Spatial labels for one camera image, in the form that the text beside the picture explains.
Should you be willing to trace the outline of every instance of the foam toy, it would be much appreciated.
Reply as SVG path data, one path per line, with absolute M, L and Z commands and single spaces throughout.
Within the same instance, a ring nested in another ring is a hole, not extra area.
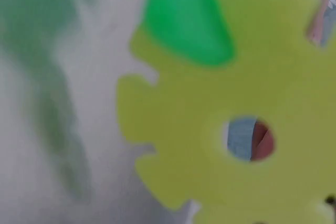
M 319 48 L 306 38 L 319 0 L 216 0 L 235 54 L 216 68 L 162 45 L 146 23 L 131 47 L 159 73 L 117 87 L 120 128 L 156 154 L 136 169 L 153 195 L 178 209 L 201 203 L 196 224 L 332 224 L 324 200 L 336 193 L 336 39 Z M 257 115 L 276 139 L 262 162 L 239 161 L 222 146 L 222 126 Z

